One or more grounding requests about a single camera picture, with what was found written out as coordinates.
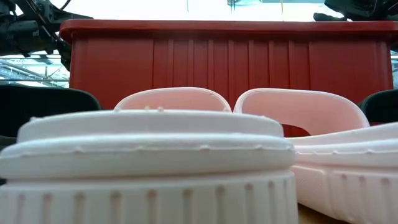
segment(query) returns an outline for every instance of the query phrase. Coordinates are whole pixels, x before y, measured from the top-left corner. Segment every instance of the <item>wooden table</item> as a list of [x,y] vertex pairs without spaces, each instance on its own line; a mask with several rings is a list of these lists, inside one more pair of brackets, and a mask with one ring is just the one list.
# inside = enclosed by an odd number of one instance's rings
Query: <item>wooden table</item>
[[347,224],[300,204],[298,205],[298,220],[299,224]]

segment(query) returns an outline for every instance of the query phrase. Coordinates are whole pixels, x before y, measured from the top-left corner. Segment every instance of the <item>red container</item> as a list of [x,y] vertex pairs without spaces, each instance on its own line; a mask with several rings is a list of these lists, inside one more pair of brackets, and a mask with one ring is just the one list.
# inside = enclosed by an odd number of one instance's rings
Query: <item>red container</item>
[[392,88],[398,23],[70,20],[60,33],[72,43],[70,86],[106,109],[170,86],[208,88],[233,107],[260,87],[322,90],[354,102]]

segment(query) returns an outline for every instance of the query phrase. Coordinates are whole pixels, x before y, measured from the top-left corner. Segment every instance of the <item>black plastic seat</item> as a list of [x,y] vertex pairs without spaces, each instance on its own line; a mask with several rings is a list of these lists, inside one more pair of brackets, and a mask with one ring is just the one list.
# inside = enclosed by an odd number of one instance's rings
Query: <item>black plastic seat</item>
[[398,121],[398,90],[385,90],[372,94],[358,104],[369,122]]
[[0,96],[0,151],[16,142],[18,129],[31,117],[102,109],[93,95],[70,88],[0,85]]

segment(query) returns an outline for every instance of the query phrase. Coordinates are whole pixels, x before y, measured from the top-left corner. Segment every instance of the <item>black machinery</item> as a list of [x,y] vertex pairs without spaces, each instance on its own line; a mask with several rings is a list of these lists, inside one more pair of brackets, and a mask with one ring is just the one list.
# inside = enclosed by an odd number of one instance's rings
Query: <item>black machinery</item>
[[[60,25],[68,19],[92,19],[63,11],[69,2],[58,9],[49,0],[0,0],[0,56],[58,50],[69,70],[71,47],[57,35]],[[22,15],[17,16],[16,6]]]
[[316,21],[398,21],[398,0],[325,0],[325,5],[344,17],[315,13]]

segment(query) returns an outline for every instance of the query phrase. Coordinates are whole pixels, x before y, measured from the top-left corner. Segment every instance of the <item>pink plastic object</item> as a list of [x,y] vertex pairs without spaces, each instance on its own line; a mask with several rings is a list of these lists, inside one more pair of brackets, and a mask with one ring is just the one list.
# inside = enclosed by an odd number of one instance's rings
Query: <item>pink plastic object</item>
[[250,90],[234,111],[321,134],[288,138],[299,203],[349,223],[398,223],[398,123],[368,127],[347,99],[302,90]]
[[127,96],[114,109],[164,108],[231,112],[228,102],[218,93],[204,88],[179,87],[146,90]]
[[267,116],[311,135],[369,126],[362,111],[342,96],[321,91],[258,88],[243,93],[234,112]]

